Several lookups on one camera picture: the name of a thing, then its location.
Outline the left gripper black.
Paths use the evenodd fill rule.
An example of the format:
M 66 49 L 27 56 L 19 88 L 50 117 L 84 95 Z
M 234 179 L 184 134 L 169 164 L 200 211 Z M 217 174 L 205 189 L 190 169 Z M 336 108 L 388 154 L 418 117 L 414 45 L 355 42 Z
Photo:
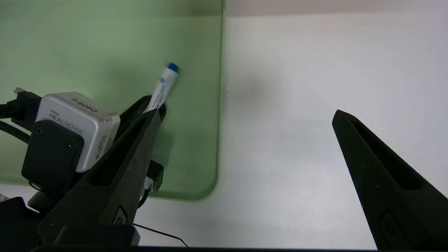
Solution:
M 130 128 L 140 118 L 149 105 L 151 98 L 151 95 L 143 96 L 133 105 L 128 107 L 123 113 L 119 114 L 120 125 L 115 136 L 115 141 L 117 141 L 122 134 L 124 134 L 128 128 Z M 163 103 L 159 107 L 159 117 L 161 123 L 165 119 L 166 114 L 167 106 Z M 158 162 L 151 160 L 144 180 L 144 190 L 149 193 L 157 193 L 163 183 L 163 177 L 164 167 Z

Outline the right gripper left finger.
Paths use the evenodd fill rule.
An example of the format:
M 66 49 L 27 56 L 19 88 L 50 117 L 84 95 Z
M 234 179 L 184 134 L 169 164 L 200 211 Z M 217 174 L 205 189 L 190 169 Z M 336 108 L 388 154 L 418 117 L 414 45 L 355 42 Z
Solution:
M 160 126 L 158 110 L 144 113 L 41 221 L 38 230 L 133 220 L 141 193 L 149 193 L 144 180 Z

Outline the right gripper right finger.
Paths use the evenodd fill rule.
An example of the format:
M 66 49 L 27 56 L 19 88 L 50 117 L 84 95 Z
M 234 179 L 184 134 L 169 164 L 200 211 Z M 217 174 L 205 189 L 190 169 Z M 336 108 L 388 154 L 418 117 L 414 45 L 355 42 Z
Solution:
M 332 127 L 379 251 L 446 251 L 448 201 L 358 118 Z

